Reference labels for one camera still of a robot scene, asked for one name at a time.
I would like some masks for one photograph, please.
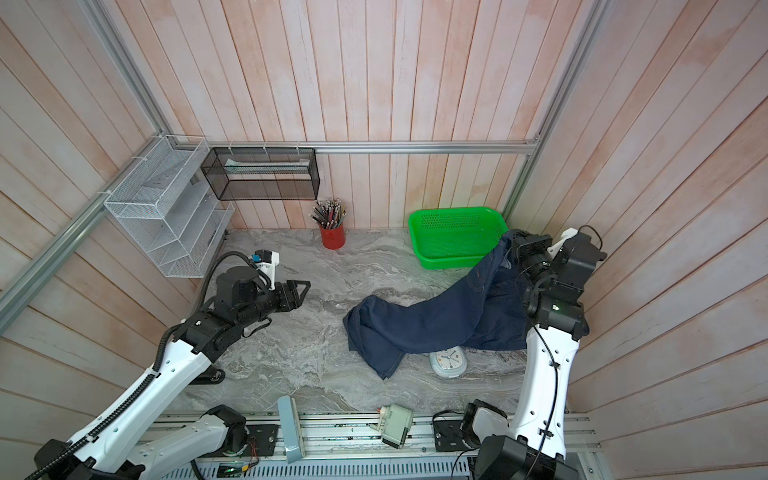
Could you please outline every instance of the black wire mesh basket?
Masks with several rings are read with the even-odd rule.
[[[316,200],[312,148],[215,147],[200,167],[219,200]]]

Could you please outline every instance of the bundle of pencils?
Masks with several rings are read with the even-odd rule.
[[[346,207],[338,198],[326,198],[318,200],[317,207],[312,210],[310,217],[315,220],[320,228],[332,230],[337,228],[344,221]]]

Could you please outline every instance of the wall-mounted mesh basket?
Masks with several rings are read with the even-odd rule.
[[[203,277],[234,212],[191,182],[207,153],[205,140],[177,150],[163,137],[104,202],[165,276]]]
[[[201,168],[219,200],[316,200],[320,187],[311,148],[216,147]]]

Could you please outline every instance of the robotic arm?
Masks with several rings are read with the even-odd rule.
[[[46,473],[50,480],[151,480],[222,447],[225,455],[245,449],[245,417],[226,406],[209,410],[162,439],[136,445],[176,395],[210,371],[248,327],[258,324],[253,333],[271,323],[271,313],[299,308],[310,289],[307,281],[275,282],[279,254],[258,250],[252,258],[238,252],[221,256],[210,268],[204,291],[216,266],[230,256],[239,256],[248,265],[217,277],[216,295],[163,335],[153,366],[104,413],[68,442],[50,440],[43,445],[35,455],[40,469],[27,480]]]
[[[607,254],[573,228],[555,245],[548,235],[513,233],[510,260],[528,284],[521,293],[529,319],[528,361],[517,412],[509,424],[497,409],[482,402],[470,404],[465,425],[471,426],[480,447],[475,476],[577,480],[578,473],[564,463],[563,425],[571,364],[579,339],[589,334],[578,298]]]

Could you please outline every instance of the clock face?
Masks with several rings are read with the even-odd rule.
[[[464,359],[458,349],[448,349],[435,352],[437,364],[444,370],[453,370],[460,368],[464,364]]]

